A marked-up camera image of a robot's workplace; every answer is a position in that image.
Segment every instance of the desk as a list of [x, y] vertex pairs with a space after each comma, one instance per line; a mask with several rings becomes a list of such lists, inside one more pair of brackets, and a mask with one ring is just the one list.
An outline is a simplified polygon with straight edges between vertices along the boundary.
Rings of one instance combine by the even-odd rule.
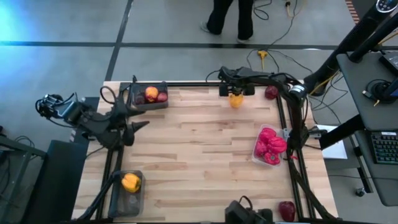
[[[118, 92], [120, 82], [105, 82]], [[251, 153], [262, 124], [280, 127], [276, 101], [264, 99], [265, 87], [245, 97], [232, 109], [217, 87], [169, 87], [169, 107], [131, 118], [150, 121], [136, 133], [132, 147], [124, 148], [122, 170], [141, 170], [146, 177], [144, 210], [135, 218], [115, 222], [224, 222], [224, 209], [247, 195], [254, 208], [271, 208], [281, 220], [277, 205], [293, 200], [287, 163], [276, 169], [251, 162]], [[98, 111], [111, 105], [100, 100]], [[307, 126], [314, 125], [308, 112]], [[307, 142], [318, 146], [316, 140]], [[91, 143], [88, 152], [99, 148]], [[315, 195], [337, 216], [333, 194], [320, 150], [303, 149], [308, 179]], [[80, 216], [99, 192], [106, 151], [85, 162], [73, 217]], [[108, 212], [110, 193], [105, 200]], [[300, 192], [305, 215], [305, 197]]]
[[[398, 101], [389, 105], [379, 104], [373, 106], [374, 102], [362, 94], [366, 85], [374, 79], [384, 79], [387, 81], [394, 79], [394, 75], [379, 62], [379, 57], [381, 57], [379, 53], [370, 53], [366, 54], [359, 63], [354, 63], [345, 54], [337, 56], [340, 70], [347, 82], [359, 115], [356, 115], [332, 132], [322, 136], [320, 143], [322, 148], [326, 148], [330, 144], [334, 144], [334, 142], [355, 133], [359, 144], [359, 153], [363, 155], [371, 175], [373, 177], [398, 178], [398, 166], [374, 163], [364, 133], [365, 129], [368, 131], [398, 129], [398, 119], [395, 119], [398, 114]], [[362, 181], [364, 185], [369, 184], [366, 179]], [[392, 183], [391, 180], [373, 179], [373, 182], [381, 202], [385, 206], [398, 205], [398, 197], [393, 196], [396, 195], [396, 188], [398, 187], [396, 181]]]

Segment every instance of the sneaker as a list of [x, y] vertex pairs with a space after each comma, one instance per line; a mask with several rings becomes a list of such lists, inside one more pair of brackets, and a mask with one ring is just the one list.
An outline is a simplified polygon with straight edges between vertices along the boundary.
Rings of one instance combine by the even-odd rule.
[[205, 31], [205, 32], [210, 32], [209, 29], [207, 29], [207, 22], [201, 22], [200, 23], [200, 28]]
[[248, 38], [247, 40], [241, 40], [241, 39], [239, 39], [239, 38], [236, 38], [236, 41], [237, 41], [239, 44], [246, 44], [246, 43], [248, 43], [248, 42], [250, 41], [250, 38]]

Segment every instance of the white paper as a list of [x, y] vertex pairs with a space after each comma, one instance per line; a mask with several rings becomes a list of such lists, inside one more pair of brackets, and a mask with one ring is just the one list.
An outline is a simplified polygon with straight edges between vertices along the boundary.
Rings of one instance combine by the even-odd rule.
[[[337, 128], [337, 126], [329, 126], [329, 125], [317, 125], [318, 129], [324, 129], [328, 132]], [[322, 150], [324, 159], [347, 159], [346, 149], [344, 148], [343, 140], [335, 143]]]

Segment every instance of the plastic container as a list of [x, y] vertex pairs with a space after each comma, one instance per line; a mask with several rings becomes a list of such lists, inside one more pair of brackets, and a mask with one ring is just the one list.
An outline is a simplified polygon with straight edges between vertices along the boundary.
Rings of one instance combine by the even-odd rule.
[[279, 167], [279, 166], [283, 163], [283, 161], [284, 161], [283, 158], [282, 158], [282, 154], [284, 154], [284, 152], [283, 152], [283, 153], [279, 153], [278, 156], [279, 156], [280, 163], [277, 164], [277, 165], [268, 164], [268, 163], [266, 163], [266, 162], [264, 161], [263, 158], [256, 157], [256, 156], [254, 155], [254, 151], [256, 150], [256, 144], [257, 144], [257, 141], [259, 140], [259, 135], [260, 135], [261, 131], [262, 131], [264, 128], [271, 128], [271, 129], [273, 129], [273, 130], [276, 132], [276, 136], [285, 139], [285, 137], [284, 137], [284, 132], [283, 132], [282, 129], [275, 128], [275, 127], [273, 127], [272, 125], [268, 125], [268, 124], [263, 124], [263, 125], [261, 125], [260, 130], [259, 130], [259, 133], [258, 133], [258, 135], [257, 135], [256, 142], [254, 143], [254, 146], [253, 146], [253, 152], [252, 152], [252, 154], [251, 154], [251, 160], [252, 160], [254, 163], [259, 164], [259, 165], [262, 165], [262, 166]]
[[[141, 179], [141, 187], [136, 193], [128, 192], [124, 189], [121, 181], [127, 173], [136, 174]], [[136, 217], [144, 209], [144, 187], [145, 177], [139, 170], [121, 171], [119, 177], [116, 177], [113, 187], [117, 187], [115, 195], [112, 194], [111, 205], [109, 206], [108, 216], [116, 217]]]
[[[140, 84], [136, 83], [137, 78], [134, 76], [132, 79], [132, 85], [130, 87], [130, 92], [129, 92], [129, 99], [128, 103], [136, 107], [140, 111], [147, 111], [147, 110], [158, 110], [158, 109], [164, 109], [169, 107], [169, 94], [167, 92], [167, 83], [166, 82], [161, 82], [161, 83], [153, 83], [153, 84]], [[145, 99], [145, 89], [148, 86], [153, 86], [156, 87], [159, 91], [159, 93], [166, 93], [167, 94], [167, 101], [161, 102], [161, 103], [149, 103], [145, 101], [144, 104], [137, 104], [136, 99], [137, 97], [143, 97]]]

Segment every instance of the person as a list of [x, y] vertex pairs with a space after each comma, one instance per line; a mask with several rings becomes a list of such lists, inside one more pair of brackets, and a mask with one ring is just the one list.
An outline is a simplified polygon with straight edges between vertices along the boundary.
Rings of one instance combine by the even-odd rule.
[[[226, 13], [233, 0], [213, 0], [213, 12], [209, 20], [202, 22], [200, 27], [205, 32], [220, 35], [223, 31]], [[241, 44], [246, 43], [253, 36], [253, 20], [251, 17], [254, 0], [239, 0], [238, 39]]]

